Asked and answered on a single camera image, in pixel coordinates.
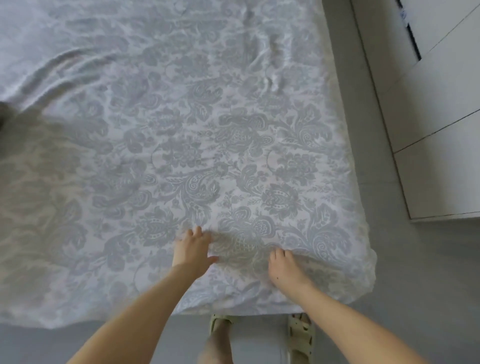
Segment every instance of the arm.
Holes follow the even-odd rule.
[[[197,226],[175,245],[168,275],[104,324],[68,364],[148,364],[173,309],[218,257],[207,257],[212,238]]]
[[[268,273],[278,289],[335,342],[350,364],[426,364],[390,331],[315,288],[290,250],[276,249],[270,254]]]

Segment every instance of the cabinet door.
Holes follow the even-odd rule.
[[[480,212],[480,111],[395,154],[411,218]]]
[[[401,1],[422,57],[480,4],[480,0]]]
[[[480,7],[379,99],[394,152],[480,109]]]
[[[352,0],[378,93],[387,91],[417,57],[395,0]]]

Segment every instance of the gray tile floor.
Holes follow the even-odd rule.
[[[378,254],[373,293],[354,307],[432,363],[480,363],[480,222],[411,224],[349,0],[324,0],[363,206]],[[169,320],[153,363],[194,363],[208,317]],[[100,323],[60,330],[0,326],[5,364],[60,364]],[[234,359],[286,363],[285,318],[247,317],[233,329]],[[318,332],[317,363],[346,363]]]

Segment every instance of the slipper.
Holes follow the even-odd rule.
[[[227,315],[216,315],[213,314],[212,317],[210,318],[210,329],[209,329],[209,334],[213,332],[213,328],[215,327],[215,321],[217,320],[227,320],[230,321],[230,323],[233,325],[235,322],[237,322],[237,318],[235,316],[227,316]]]
[[[313,343],[315,342],[315,327],[311,322],[303,322],[301,320],[302,315],[306,314],[288,315],[289,363],[294,363],[294,352],[299,352],[305,355],[308,359],[308,363],[312,363]]]

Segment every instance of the floral pattern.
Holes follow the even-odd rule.
[[[194,225],[221,259],[176,314],[298,312],[276,246],[336,299],[372,289],[320,1],[19,0],[0,20],[0,321],[106,319]]]

